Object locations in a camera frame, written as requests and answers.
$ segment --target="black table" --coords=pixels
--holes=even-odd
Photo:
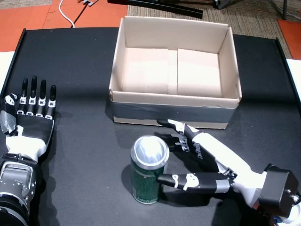
[[[45,191],[32,203],[40,226],[237,226],[254,212],[229,194],[207,196],[165,188],[143,205],[130,194],[130,148],[167,128],[114,124],[108,85],[117,28],[26,31],[5,93],[21,91],[23,78],[57,85],[55,131],[41,163]],[[206,129],[245,159],[254,171],[268,163],[291,169],[301,181],[301,120],[276,41],[234,36],[243,100],[225,130]],[[7,152],[5,137],[0,136]],[[187,154],[171,154],[168,171],[199,171]]]

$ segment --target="open cardboard box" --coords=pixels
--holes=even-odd
[[[126,16],[109,87],[115,122],[224,129],[241,100],[227,24]]]

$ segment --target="robotic wrist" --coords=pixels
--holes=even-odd
[[[42,182],[39,164],[7,153],[0,159],[0,218],[4,225],[27,226],[30,202]]]

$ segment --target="robotic arm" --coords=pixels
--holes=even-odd
[[[0,222],[5,226],[29,224],[30,202],[43,177],[38,158],[46,152],[54,127],[56,87],[51,87],[46,106],[46,81],[37,100],[37,77],[32,78],[28,104],[27,86],[24,79],[17,112],[16,95],[1,102],[0,125],[8,148],[0,158]]]
[[[162,174],[157,177],[159,183],[200,194],[226,193],[232,188],[242,194],[249,207],[261,208],[271,216],[274,225],[301,225],[301,196],[297,191],[298,180],[291,171],[269,165],[263,173],[256,173],[210,134],[170,119],[158,123],[180,134],[160,136],[170,150],[191,152],[212,171]]]

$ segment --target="can lid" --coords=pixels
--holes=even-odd
[[[131,157],[140,168],[156,170],[166,164],[169,158],[169,148],[159,137],[142,136],[134,143]]]

